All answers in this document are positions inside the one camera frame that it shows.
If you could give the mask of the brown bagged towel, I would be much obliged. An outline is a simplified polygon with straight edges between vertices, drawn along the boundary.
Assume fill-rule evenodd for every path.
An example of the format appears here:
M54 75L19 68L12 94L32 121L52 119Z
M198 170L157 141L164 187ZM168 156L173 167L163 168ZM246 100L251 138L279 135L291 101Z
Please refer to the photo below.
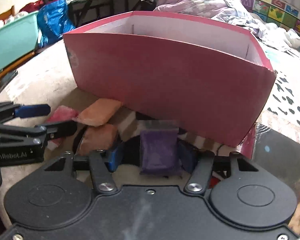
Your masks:
M88 155L93 150L108 150L117 138L117 127L105 124L98 127L89 126L79 143L77 155Z

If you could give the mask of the orange bagged towel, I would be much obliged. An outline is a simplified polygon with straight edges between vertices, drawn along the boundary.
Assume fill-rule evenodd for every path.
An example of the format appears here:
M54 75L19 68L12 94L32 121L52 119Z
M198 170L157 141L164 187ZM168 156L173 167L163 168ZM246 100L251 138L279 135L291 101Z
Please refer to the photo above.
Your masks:
M106 124L122 107L122 102L113 99L100 98L84 109L74 118L74 121L84 125L98 127Z

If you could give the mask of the purple bagged towel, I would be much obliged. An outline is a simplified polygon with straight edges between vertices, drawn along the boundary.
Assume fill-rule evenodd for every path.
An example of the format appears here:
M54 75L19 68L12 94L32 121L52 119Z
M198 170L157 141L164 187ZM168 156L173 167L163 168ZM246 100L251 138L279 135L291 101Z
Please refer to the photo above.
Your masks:
M172 120L140 120L140 173L177 176L181 166L177 154L179 127Z

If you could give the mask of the dark photo box lid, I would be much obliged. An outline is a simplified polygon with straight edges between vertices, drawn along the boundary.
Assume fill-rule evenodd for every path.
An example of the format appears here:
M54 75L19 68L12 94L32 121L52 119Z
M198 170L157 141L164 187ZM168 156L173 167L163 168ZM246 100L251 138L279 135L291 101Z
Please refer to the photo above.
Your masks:
M241 153L293 189L297 207L289 227L300 235L300 144L257 123L245 137Z

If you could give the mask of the pink cardboard box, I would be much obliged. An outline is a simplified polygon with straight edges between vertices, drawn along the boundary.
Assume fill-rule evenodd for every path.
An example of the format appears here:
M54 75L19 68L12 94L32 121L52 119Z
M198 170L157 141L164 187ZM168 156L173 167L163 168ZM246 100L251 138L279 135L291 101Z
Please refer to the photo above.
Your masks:
M276 74L254 35L199 16L132 11L63 36L83 91L221 144L240 144Z

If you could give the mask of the pink bagged towel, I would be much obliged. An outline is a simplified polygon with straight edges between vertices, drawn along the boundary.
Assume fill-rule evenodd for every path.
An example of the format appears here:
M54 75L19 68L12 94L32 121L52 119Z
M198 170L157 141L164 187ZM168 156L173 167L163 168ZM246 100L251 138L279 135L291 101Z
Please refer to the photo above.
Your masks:
M72 120L73 118L76 118L78 116L78 114L79 114L79 111L77 111L73 108L64 106L64 105L60 105L52 113L52 115L46 120L46 123ZM50 151L53 151L56 148L58 148L63 143L64 140L65 140L65 138L58 138L58 139L50 140L47 144L47 148Z

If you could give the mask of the teal plastic storage bin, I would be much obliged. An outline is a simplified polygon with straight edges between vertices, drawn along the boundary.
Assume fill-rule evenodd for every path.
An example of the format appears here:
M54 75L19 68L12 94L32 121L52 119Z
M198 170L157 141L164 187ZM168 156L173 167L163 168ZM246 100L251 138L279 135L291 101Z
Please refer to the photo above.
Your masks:
M31 12L0 28L0 71L36 48L37 14Z

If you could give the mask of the blue plastic bag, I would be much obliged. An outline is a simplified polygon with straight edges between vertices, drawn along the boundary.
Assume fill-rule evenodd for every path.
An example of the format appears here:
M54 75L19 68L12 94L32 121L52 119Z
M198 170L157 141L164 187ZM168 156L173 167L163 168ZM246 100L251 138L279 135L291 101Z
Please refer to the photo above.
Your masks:
M66 0L57 0L44 5L38 12L38 28L41 31L40 48L50 46L62 39L64 33L75 29L68 16Z

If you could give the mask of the black side desk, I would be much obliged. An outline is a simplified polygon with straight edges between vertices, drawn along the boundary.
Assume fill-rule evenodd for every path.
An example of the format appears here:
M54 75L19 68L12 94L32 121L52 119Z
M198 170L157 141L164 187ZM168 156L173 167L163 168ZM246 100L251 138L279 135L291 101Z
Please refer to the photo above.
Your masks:
M68 4L68 16L75 27L135 11L142 0L73 0Z

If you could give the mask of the white crumpled clothing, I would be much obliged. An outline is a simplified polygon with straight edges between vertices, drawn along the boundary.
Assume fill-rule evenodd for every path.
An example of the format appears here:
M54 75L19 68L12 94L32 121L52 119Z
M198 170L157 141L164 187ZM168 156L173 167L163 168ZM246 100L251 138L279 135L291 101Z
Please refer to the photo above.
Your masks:
M275 23L266 23L261 40L277 50L300 53L300 36L293 29L286 30Z

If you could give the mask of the striped crumpled clothing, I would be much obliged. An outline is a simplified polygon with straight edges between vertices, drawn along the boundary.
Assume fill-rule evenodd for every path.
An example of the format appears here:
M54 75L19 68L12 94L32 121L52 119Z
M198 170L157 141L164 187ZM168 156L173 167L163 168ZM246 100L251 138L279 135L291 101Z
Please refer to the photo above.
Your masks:
M242 5L241 0L224 1L228 7L213 16L212 20L243 27L252 32L264 44L270 44L274 41L269 27L262 20L254 18Z

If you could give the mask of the colourful alphabet foam mat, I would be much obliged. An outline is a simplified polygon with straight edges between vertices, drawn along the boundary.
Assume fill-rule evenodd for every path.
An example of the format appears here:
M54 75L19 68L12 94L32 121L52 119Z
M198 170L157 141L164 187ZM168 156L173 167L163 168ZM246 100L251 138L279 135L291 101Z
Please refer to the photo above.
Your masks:
M282 0L241 0L243 6L266 23L275 23L300 36L300 10Z

